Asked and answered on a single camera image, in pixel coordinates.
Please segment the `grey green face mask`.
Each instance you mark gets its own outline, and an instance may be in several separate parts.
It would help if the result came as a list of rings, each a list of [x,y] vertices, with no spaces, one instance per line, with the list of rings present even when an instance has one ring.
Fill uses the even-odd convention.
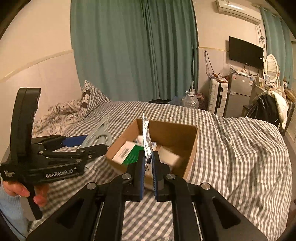
[[[81,148],[90,147],[93,145],[104,144],[106,146],[111,146],[112,136],[108,132],[110,121],[110,115],[106,115],[99,124],[91,131],[91,133],[86,137],[86,139],[80,145]]]

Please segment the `white green medicine box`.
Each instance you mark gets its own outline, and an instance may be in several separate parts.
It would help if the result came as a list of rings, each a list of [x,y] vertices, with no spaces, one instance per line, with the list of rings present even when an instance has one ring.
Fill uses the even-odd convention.
[[[139,152],[144,148],[134,142],[126,141],[123,146],[118,150],[112,161],[123,166],[135,163],[138,160]]]

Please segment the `silver foil blister pack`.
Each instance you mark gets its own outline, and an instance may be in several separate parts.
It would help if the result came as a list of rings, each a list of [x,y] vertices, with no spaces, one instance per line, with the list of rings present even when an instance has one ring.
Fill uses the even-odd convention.
[[[145,114],[142,115],[142,133],[143,133],[143,144],[144,144],[144,152],[145,152],[145,162],[147,166],[151,162],[151,155],[153,153],[152,148],[152,141],[149,134],[149,120],[145,116]]]

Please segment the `white plastic bundle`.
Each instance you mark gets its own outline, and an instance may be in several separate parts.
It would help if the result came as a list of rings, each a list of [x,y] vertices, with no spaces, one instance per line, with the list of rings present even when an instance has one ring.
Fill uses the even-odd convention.
[[[134,141],[139,146],[144,146],[144,137],[143,135],[138,135]]]

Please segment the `floral white duvet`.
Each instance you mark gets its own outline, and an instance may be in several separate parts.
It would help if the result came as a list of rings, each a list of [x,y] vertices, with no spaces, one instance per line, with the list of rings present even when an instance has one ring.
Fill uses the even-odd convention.
[[[32,137],[65,134],[67,128],[82,120],[86,114],[86,105],[81,100],[58,103],[48,109],[48,112],[33,126]]]

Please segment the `checkered pillow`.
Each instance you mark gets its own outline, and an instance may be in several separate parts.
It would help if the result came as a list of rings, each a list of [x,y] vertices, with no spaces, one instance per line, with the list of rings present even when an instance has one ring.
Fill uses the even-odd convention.
[[[104,103],[111,102],[96,86],[85,80],[82,89],[81,105],[79,114],[86,118],[94,109]]]

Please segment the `open cardboard box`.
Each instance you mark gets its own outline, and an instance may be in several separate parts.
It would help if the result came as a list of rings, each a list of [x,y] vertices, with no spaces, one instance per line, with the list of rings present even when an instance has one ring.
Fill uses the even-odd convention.
[[[170,167],[170,171],[185,180],[189,178],[189,172],[195,159],[198,132],[199,129],[191,125],[149,121],[149,134],[153,149],[158,152],[158,149],[163,146],[179,155],[180,161],[176,166]],[[127,166],[115,163],[112,158],[126,141],[134,142],[138,135],[142,135],[141,119],[135,119],[108,149],[106,159],[116,173],[125,173]]]

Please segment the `clear water jug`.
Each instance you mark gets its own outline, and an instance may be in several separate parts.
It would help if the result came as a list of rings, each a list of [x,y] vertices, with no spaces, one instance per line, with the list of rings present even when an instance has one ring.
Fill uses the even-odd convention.
[[[194,94],[194,92],[188,90],[186,90],[186,95],[182,98],[181,104],[183,107],[186,108],[199,108],[199,101],[197,96]]]

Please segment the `large green curtain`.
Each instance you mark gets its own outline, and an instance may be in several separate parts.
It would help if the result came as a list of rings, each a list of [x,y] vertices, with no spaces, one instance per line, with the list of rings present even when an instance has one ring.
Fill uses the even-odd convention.
[[[197,87],[192,1],[72,1],[70,33],[80,83],[112,100],[172,99]]]

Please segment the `white suitcase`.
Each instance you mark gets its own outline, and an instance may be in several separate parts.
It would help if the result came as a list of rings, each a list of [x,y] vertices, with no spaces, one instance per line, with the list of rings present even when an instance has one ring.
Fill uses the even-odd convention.
[[[223,116],[227,93],[228,81],[225,78],[211,78],[207,111],[218,116]]]

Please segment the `silver mini fridge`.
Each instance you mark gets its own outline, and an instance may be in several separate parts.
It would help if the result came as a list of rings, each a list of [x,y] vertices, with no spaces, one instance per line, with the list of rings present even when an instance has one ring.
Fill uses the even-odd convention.
[[[253,85],[253,78],[232,73],[229,75],[225,118],[242,116],[243,106],[248,105]]]

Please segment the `white oval vanity mirror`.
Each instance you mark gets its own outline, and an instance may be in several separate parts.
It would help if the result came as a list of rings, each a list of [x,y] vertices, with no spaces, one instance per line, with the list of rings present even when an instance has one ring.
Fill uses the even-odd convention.
[[[264,63],[263,78],[267,84],[275,84],[280,75],[278,62],[273,54],[269,54]]]

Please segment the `small green window curtain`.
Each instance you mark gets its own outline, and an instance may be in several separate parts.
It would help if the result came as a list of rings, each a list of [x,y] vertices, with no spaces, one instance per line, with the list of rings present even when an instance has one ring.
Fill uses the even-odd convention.
[[[260,13],[265,28],[267,54],[272,54],[280,66],[281,83],[286,82],[291,87],[294,78],[290,30],[285,21],[269,9],[261,7]]]

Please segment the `white air conditioner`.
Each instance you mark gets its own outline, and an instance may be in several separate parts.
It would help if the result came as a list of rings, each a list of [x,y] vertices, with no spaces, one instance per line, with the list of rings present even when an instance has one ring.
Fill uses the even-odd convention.
[[[234,16],[256,25],[260,25],[261,23],[261,14],[254,9],[231,1],[217,0],[216,5],[218,12],[221,14]]]

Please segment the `black wall television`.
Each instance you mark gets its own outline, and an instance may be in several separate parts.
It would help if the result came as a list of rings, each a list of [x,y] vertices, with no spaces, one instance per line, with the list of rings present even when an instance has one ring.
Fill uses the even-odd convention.
[[[229,59],[252,66],[256,69],[263,69],[262,47],[250,42],[229,36]]]

